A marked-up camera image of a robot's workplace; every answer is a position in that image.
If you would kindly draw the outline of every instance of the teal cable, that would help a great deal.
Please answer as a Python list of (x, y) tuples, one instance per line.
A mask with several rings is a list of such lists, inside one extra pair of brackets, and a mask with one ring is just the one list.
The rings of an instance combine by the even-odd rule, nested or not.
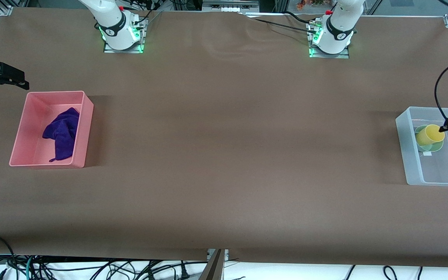
[(29, 257), (29, 260), (27, 261), (27, 265), (25, 266), (25, 276), (27, 277), (27, 280), (30, 280), (29, 269), (30, 269), (30, 262), (31, 261), (32, 261), (32, 256)]

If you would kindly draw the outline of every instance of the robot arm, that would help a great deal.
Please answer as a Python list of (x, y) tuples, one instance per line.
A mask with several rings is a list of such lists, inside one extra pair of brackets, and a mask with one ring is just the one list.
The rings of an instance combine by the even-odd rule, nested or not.
[(323, 52), (341, 53), (350, 44), (354, 27), (364, 11), (364, 0), (338, 0), (331, 15), (322, 16), (321, 33), (313, 40)]
[(107, 44), (116, 50), (130, 48), (140, 40), (139, 16), (121, 10), (115, 0), (79, 0), (84, 4), (100, 26)]

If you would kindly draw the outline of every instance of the white bin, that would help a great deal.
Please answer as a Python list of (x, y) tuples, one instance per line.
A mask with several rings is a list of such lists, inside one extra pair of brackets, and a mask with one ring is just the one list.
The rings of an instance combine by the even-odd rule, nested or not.
[[(443, 108), (448, 117), (448, 108)], [(409, 185), (448, 186), (448, 131), (441, 150), (427, 156), (418, 151), (414, 130), (424, 124), (442, 126), (444, 119), (438, 108), (409, 107), (396, 119), (400, 150)]]

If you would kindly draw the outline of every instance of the yellow cup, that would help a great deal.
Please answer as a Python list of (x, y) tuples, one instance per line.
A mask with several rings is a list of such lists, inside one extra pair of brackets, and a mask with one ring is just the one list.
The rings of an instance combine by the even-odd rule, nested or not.
[(445, 139), (445, 133), (439, 131), (440, 126), (429, 124), (425, 129), (416, 134), (416, 142), (419, 146), (431, 145)]

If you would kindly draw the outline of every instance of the translucent plastic container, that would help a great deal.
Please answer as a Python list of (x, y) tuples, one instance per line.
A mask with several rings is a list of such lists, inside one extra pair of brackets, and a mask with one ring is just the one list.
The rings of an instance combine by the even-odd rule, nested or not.
[[(57, 115), (71, 107), (80, 114), (73, 154), (50, 163), (49, 160), (55, 158), (55, 141), (44, 139), (42, 133)], [(92, 118), (93, 103), (83, 91), (29, 92), (9, 165), (35, 169), (84, 167)]]
[[(448, 116), (448, 108), (443, 108)], [(409, 185), (448, 186), (448, 131), (439, 151), (418, 151), (414, 130), (424, 124), (442, 126), (444, 119), (438, 108), (409, 107), (396, 119), (400, 150)]]

